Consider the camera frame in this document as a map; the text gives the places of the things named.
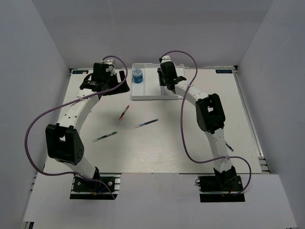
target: white enclosure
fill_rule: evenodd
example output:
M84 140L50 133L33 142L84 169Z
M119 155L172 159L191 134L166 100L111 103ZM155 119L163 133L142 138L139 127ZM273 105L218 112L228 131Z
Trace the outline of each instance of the white enclosure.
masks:
M298 228L305 228L304 11L305 2L295 0L2 1L0 228L20 228L36 174L24 134L37 115L62 104L69 68L91 68L110 54L131 68L156 63L169 50L190 53L199 67L238 65L237 80L268 166L281 179ZM182 54L171 57L193 67ZM30 151L40 168L44 129L58 114L31 131ZM264 175L255 176L258 181Z

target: blue container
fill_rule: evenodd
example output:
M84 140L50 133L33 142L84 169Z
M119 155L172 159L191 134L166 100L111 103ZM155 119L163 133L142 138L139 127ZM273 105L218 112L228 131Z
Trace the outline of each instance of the blue container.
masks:
M143 71L141 68L135 68L132 71L133 81L135 83L141 83L143 81Z

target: red pen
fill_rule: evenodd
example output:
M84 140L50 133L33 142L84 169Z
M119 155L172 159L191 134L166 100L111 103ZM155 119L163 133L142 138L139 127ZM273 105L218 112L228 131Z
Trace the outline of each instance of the red pen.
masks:
M130 106L128 105L128 106L125 108L125 110L124 110L123 113L121 114L119 120L122 119L122 117L124 116L124 114L126 113L126 111L128 110L129 107L130 107Z

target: white panel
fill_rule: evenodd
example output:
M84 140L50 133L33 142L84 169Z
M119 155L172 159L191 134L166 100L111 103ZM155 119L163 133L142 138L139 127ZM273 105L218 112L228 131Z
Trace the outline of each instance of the white panel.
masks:
M62 103L69 70L31 0L2 0L0 31L0 228L19 229L36 174L24 135L37 115ZM44 129L58 114L38 121L30 133L29 149L40 168Z
M274 1L239 74L269 169L305 228L305 2Z
M70 68L108 54L155 62L180 49L199 66L238 64L272 0L33 0ZM192 61L179 55L186 66Z
M72 176L39 175L25 214L34 229L285 229L295 221L278 175L254 175L246 202L200 203L197 175L122 174L116 200L70 200ZM246 183L248 175L242 176Z
M194 69L186 69L188 81L193 78ZM83 74L71 76L65 102L78 95L78 88L84 79ZM128 71L128 84L131 84L131 70ZM216 74L213 69L200 69L193 83L208 94L218 93L226 116L224 137L233 147L230 156L242 156L252 166L254 173L261 173L256 148L244 114L233 74ZM186 156L180 132L181 100L133 101L131 92L103 96L94 106L81 129L81 139L88 160L100 172L177 172L214 173L213 163L195 164ZM130 108L119 121L127 105ZM61 110L63 116L68 107ZM135 129L136 125L158 118L159 121ZM196 121L193 104L184 104L184 135L190 155L195 160L213 158L209 141ZM103 140L93 139L117 131ZM247 164L232 159L238 173L248 173ZM60 163L48 158L45 169L49 172L61 170Z

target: white table surface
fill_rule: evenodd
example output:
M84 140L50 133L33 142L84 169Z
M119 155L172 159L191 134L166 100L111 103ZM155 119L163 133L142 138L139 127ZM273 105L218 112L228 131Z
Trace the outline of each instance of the white table surface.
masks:
M296 227L278 175L253 175L240 203L200 203L195 174L122 174L116 200L69 199L72 179L38 174L24 221L34 229Z
M191 80L194 69L186 69L185 77ZM71 76L64 102L74 100L85 75ZM128 84L131 85L131 70ZM215 70L199 69L194 86L209 94L219 94L226 116L224 136L234 148L231 156L242 156L250 163L253 173L261 173L249 125L244 113L233 74L216 74ZM127 105L129 110L118 122ZM88 115L81 129L85 156L100 172L108 173L214 173L213 163L204 165L190 161L183 149L180 133L180 101L133 101L131 92L102 97ZM69 108L61 110L60 118ZM196 160L212 158L208 140L196 122L195 107L189 102L184 107L184 135L190 155ZM159 121L135 129L140 123L158 118ZM92 142L98 136L113 131L116 135ZM237 173L249 173L247 165L233 159ZM62 169L54 159L47 158L45 171Z

